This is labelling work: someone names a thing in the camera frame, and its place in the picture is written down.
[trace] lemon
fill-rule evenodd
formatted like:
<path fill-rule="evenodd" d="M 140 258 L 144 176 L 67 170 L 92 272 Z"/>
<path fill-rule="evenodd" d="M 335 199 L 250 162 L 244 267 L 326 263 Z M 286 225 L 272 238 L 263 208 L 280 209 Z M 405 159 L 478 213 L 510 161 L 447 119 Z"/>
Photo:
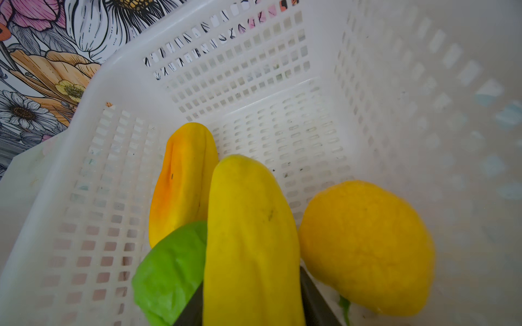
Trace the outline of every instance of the lemon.
<path fill-rule="evenodd" d="M 310 273 L 353 303 L 410 316 L 433 282 L 433 240 L 415 210 L 376 185 L 348 181 L 318 193 L 299 228 Z"/>

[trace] white plastic basket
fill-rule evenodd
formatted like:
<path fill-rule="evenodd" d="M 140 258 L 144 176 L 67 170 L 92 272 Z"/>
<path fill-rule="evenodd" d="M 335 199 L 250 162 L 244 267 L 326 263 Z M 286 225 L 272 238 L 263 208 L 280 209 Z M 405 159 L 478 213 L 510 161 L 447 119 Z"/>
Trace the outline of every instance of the white plastic basket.
<path fill-rule="evenodd" d="M 147 324 L 131 278 L 166 140 L 196 121 L 221 158 L 273 171 L 297 225 L 349 179 L 420 212 L 437 246 L 428 305 L 354 307 L 356 325 L 520 326 L 520 2 L 287 2 L 193 0 L 103 65 L 0 280 L 1 324 Z"/>

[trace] orange flower petal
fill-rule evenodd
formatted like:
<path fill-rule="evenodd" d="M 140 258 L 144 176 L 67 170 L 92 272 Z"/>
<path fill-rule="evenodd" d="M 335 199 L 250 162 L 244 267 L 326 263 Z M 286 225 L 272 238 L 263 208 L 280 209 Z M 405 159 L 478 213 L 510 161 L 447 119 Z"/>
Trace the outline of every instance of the orange flower petal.
<path fill-rule="evenodd" d="M 55 91 L 54 85 L 61 80 L 68 80 L 73 84 L 86 87 L 90 78 L 84 75 L 73 65 L 65 62 L 50 61 L 39 55 L 27 55 L 25 52 L 16 50 L 11 57 L 25 70 L 35 75 L 51 91 Z"/>
<path fill-rule="evenodd" d="M 25 84 L 27 84 L 27 86 L 29 86 L 30 88 L 36 90 L 37 92 L 39 92 L 45 96 L 49 96 L 51 98 L 58 98 L 60 100 L 69 100 L 69 98 L 64 98 L 64 96 L 62 96 L 61 94 L 56 94 L 56 92 L 51 91 L 50 89 L 47 88 L 47 86 L 42 84 L 42 82 L 40 82 L 39 80 L 36 80 L 34 78 L 29 78 L 18 71 L 10 70 L 9 72 L 11 74 L 13 74 L 14 76 L 16 76 L 18 79 L 20 79 L 21 81 L 23 81 Z"/>
<path fill-rule="evenodd" d="M 55 99 L 34 98 L 31 96 L 26 96 L 26 97 L 30 100 L 33 100 L 33 101 L 39 103 L 42 107 L 46 108 L 47 110 L 49 110 L 49 112 L 54 114 L 54 116 L 56 117 L 56 119 L 58 119 L 58 121 L 60 121 L 67 127 L 69 126 L 69 120 L 67 120 L 65 118 L 65 116 L 72 117 L 74 114 L 75 108 L 66 109 L 62 106 L 60 101 L 57 101 Z"/>
<path fill-rule="evenodd" d="M 3 24 L 0 24 L 0 41 L 7 41 L 11 37 L 11 32 Z"/>
<path fill-rule="evenodd" d="M 77 64 L 87 65 L 91 63 L 91 61 L 75 53 L 48 51 L 45 57 L 51 61 L 66 62 L 73 66 L 76 66 Z"/>
<path fill-rule="evenodd" d="M 100 69 L 100 67 L 101 67 L 100 64 L 95 64 L 95 63 L 88 64 L 88 65 L 84 65 L 84 64 L 76 65 L 76 68 L 78 68 L 78 70 L 80 70 L 82 73 L 87 75 L 87 77 L 89 77 L 89 78 L 92 78 L 92 76 L 94 76 L 94 74 L 96 73 L 96 71 L 98 71 L 98 69 Z"/>

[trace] wall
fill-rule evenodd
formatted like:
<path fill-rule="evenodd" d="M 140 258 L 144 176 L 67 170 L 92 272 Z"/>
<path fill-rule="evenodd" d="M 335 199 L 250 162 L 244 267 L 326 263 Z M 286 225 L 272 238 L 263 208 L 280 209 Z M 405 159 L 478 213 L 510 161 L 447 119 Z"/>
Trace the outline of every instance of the wall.
<path fill-rule="evenodd" d="M 0 0 L 0 178 L 67 129 L 100 65 L 187 0 Z"/>

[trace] green leaf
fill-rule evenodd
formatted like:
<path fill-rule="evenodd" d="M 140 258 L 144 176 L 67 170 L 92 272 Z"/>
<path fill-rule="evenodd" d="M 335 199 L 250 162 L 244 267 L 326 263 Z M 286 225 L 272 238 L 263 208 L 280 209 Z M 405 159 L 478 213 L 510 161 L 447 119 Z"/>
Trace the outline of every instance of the green leaf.
<path fill-rule="evenodd" d="M 160 241 L 132 279 L 134 302 L 151 326 L 171 326 L 203 281 L 207 222 L 184 225 Z"/>
<path fill-rule="evenodd" d="M 339 296 L 339 306 L 342 308 L 342 315 L 345 317 L 345 322 L 347 326 L 350 326 L 350 319 L 348 319 L 348 311 L 350 310 L 351 302 L 349 302 L 342 295 Z"/>

